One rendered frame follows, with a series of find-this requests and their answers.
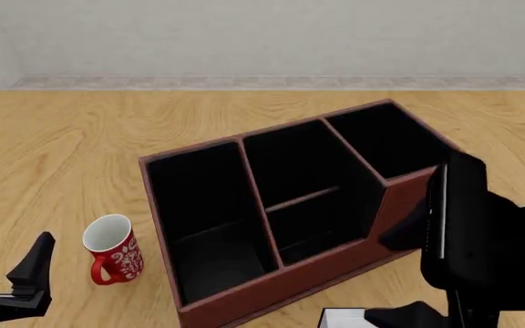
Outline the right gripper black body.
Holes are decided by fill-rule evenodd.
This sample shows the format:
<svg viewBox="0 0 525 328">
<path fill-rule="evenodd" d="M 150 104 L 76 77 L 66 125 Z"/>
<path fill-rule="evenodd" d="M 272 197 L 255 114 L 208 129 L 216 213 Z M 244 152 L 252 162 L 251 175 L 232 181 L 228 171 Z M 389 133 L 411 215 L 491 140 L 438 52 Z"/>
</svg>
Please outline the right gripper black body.
<svg viewBox="0 0 525 328">
<path fill-rule="evenodd" d="M 488 210 L 492 301 L 501 311 L 525 311 L 525 207 L 490 191 Z"/>
</svg>

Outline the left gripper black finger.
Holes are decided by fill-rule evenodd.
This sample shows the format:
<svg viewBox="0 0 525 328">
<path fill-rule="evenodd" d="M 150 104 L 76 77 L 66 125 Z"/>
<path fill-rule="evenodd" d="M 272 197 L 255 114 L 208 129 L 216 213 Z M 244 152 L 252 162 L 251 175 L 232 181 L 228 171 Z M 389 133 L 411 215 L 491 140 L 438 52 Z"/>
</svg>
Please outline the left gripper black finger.
<svg viewBox="0 0 525 328">
<path fill-rule="evenodd" d="M 38 292 L 50 294 L 50 264 L 56 240 L 49 231 L 42 232 L 6 278 L 15 297 L 33 297 Z"/>
</svg>

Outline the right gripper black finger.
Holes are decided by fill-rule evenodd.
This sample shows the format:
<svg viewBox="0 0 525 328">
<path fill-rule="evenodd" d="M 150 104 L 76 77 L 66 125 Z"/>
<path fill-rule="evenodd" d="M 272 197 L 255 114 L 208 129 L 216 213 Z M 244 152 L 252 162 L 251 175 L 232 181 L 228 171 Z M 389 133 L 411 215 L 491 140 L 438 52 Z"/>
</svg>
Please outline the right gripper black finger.
<svg viewBox="0 0 525 328">
<path fill-rule="evenodd" d="M 426 243 L 428 217 L 427 201 L 421 199 L 404 219 L 378 237 L 379 244 L 389 251 L 411 251 L 423 248 Z"/>
<path fill-rule="evenodd" d="M 425 302 L 399 308 L 370 308 L 365 319 L 377 328 L 448 328 L 448 320 Z"/>
</svg>

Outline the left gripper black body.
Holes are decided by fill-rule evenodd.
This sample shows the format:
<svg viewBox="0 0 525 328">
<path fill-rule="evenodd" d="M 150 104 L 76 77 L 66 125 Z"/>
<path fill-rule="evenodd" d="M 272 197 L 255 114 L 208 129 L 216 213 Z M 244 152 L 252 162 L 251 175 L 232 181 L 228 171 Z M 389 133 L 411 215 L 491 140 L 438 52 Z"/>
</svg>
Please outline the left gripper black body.
<svg viewBox="0 0 525 328">
<path fill-rule="evenodd" d="M 52 302 L 49 292 L 31 295 L 0 294 L 0 322 L 45 316 Z"/>
</svg>

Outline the book with white pages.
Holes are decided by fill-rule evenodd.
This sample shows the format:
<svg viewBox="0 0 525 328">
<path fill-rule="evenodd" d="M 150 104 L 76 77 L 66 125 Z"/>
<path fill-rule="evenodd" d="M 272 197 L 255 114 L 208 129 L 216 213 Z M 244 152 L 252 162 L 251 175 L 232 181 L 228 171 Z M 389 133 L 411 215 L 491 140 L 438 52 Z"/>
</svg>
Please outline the book with white pages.
<svg viewBox="0 0 525 328">
<path fill-rule="evenodd" d="M 323 308 L 317 328 L 374 328 L 364 308 Z"/>
</svg>

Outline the red-brown desk caddy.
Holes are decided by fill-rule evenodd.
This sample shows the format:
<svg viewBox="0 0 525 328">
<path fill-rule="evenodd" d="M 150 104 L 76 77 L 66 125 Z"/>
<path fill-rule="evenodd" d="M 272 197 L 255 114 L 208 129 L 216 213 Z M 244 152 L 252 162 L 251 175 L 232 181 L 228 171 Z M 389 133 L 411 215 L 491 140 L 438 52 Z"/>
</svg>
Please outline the red-brown desk caddy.
<svg viewBox="0 0 525 328">
<path fill-rule="evenodd" d="M 457 147 L 393 100 L 141 158 L 181 328 L 232 328 L 401 256 Z"/>
</svg>

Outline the flat rounded plate on stalk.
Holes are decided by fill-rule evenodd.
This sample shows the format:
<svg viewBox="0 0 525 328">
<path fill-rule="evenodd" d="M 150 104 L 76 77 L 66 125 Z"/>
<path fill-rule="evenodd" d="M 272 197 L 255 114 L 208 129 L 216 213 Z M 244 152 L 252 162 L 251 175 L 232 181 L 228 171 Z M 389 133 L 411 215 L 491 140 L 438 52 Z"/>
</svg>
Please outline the flat rounded plate on stalk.
<svg viewBox="0 0 525 328">
<path fill-rule="evenodd" d="M 463 296 L 489 283 L 486 193 L 485 164 L 458 151 L 448 154 L 427 186 L 421 272 L 431 286 L 447 292 L 447 328 L 472 326 Z"/>
</svg>

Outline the red mug with white pattern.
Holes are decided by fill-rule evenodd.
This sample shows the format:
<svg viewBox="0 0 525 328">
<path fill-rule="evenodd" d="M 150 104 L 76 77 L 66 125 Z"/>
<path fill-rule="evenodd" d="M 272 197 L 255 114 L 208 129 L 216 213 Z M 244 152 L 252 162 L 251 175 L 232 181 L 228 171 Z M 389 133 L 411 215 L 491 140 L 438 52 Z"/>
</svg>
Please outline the red mug with white pattern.
<svg viewBox="0 0 525 328">
<path fill-rule="evenodd" d="M 133 281 L 144 269 L 132 223 L 125 215 L 94 220 L 85 229 L 82 242 L 94 258 L 90 277 L 99 286 Z"/>
</svg>

